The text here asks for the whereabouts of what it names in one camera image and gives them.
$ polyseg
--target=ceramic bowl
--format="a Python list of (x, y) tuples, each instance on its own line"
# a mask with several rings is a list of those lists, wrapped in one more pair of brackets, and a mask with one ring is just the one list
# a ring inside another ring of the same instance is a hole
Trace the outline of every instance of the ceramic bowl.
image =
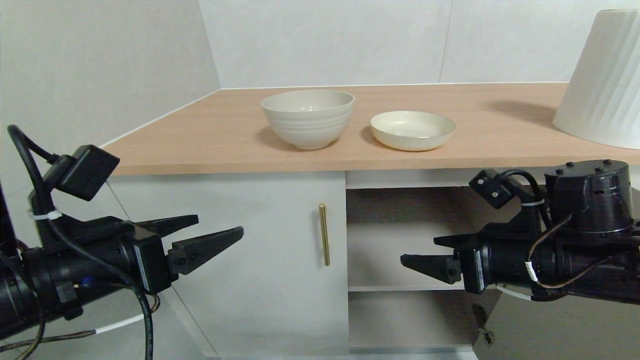
[(436, 149), (455, 129), (449, 118), (421, 111), (391, 111), (371, 118), (371, 131), (377, 141), (405, 151)]
[(273, 131), (300, 149), (321, 149), (336, 141), (349, 124), (355, 98), (335, 90), (298, 90), (264, 99)]

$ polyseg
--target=deep bowl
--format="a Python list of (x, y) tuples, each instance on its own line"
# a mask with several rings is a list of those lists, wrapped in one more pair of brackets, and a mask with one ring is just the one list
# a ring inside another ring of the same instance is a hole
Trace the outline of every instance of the deep bowl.
[(335, 90), (298, 90), (270, 96), (262, 110), (273, 131), (305, 150), (338, 140), (351, 120), (353, 95)]

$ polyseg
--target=robotic arm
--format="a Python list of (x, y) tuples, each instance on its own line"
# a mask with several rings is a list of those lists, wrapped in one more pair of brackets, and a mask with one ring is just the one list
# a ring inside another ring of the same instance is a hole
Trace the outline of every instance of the robotic arm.
[[(53, 206), (52, 190), (89, 201), (120, 160), (93, 145), (72, 156), (49, 154), (17, 127), (10, 126), (9, 133), (34, 184), (29, 202), (42, 247), (29, 249), (16, 239), (0, 187), (0, 340), (39, 323), (38, 338), (19, 357), (25, 359), (42, 340), (46, 322), (77, 318), (84, 305), (124, 287), (141, 302), (151, 359), (151, 311), (144, 294), (169, 288), (179, 274), (229, 248), (243, 237), (243, 228), (174, 242), (165, 255), (162, 237), (197, 224), (197, 215), (137, 223), (116, 217), (83, 222), (64, 215)], [(30, 151), (51, 164), (43, 177)]]
[[(533, 193), (513, 175), (525, 176)], [(628, 165), (569, 162), (546, 171), (545, 179), (546, 198), (523, 170), (481, 171), (470, 187), (495, 209), (520, 198), (519, 214), (475, 234), (434, 239), (453, 248), (452, 255), (406, 254), (402, 264), (448, 284), (464, 275), (465, 290), (476, 294), (511, 284), (530, 288), (535, 301), (575, 295), (640, 305), (640, 221), (631, 215)]]

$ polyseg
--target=white wall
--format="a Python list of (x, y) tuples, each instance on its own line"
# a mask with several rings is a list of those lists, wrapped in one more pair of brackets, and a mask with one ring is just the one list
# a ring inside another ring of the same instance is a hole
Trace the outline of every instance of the white wall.
[(223, 88), (569, 81), (639, 0), (200, 0)]
[[(30, 245), (38, 244), (26, 213), (31, 185), (7, 125), (20, 126), (52, 152), (69, 153), (86, 143), (108, 142), (220, 88), (196, 0), (2, 1), (0, 18), (0, 178), (17, 235)], [(91, 203), (59, 194), (54, 199), (81, 220), (127, 218), (108, 187)], [(46, 335), (139, 312), (135, 296), (120, 291), (86, 306), (76, 320), (49, 324)], [(202, 357), (166, 302), (154, 321), (156, 359)], [(143, 347), (138, 323), (42, 345), (33, 359), (136, 359)]]

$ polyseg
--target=countertop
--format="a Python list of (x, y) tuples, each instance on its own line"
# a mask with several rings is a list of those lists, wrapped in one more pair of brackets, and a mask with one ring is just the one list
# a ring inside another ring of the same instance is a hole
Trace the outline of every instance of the countertop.
[[(547, 167), (610, 158), (640, 164), (640, 150), (581, 140), (552, 125), (565, 83), (349, 86), (353, 116), (329, 147), (303, 151), (280, 140), (260, 107), (292, 88), (220, 90), (105, 149), (121, 159), (114, 175)], [(441, 148), (405, 152), (378, 143), (370, 118), (419, 110), (456, 123)]]

